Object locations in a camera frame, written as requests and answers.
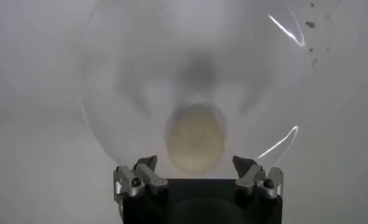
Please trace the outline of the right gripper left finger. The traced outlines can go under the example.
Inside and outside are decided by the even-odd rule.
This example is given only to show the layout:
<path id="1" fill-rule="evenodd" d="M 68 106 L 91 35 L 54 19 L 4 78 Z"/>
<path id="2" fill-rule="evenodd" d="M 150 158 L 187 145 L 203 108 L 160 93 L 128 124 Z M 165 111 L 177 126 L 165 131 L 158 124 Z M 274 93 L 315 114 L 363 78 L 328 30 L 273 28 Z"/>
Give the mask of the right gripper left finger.
<path id="1" fill-rule="evenodd" d="M 153 155 L 140 158 L 132 169 L 127 166 L 117 166 L 113 171 L 114 197 L 139 197 L 147 189 L 151 194 L 157 195 L 167 189 L 168 180 L 154 172 L 157 161 L 157 155 Z"/>

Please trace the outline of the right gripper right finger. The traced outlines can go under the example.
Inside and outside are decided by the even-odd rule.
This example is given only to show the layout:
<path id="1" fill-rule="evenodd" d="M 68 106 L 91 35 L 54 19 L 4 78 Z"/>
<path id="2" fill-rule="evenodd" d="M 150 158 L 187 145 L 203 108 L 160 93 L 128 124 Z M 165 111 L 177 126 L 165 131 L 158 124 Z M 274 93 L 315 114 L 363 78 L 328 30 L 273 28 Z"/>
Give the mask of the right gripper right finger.
<path id="1" fill-rule="evenodd" d="M 284 173 L 278 167 L 266 172 L 255 160 L 234 156 L 233 165 L 239 178 L 235 180 L 238 188 L 247 196 L 259 194 L 261 198 L 283 197 Z"/>

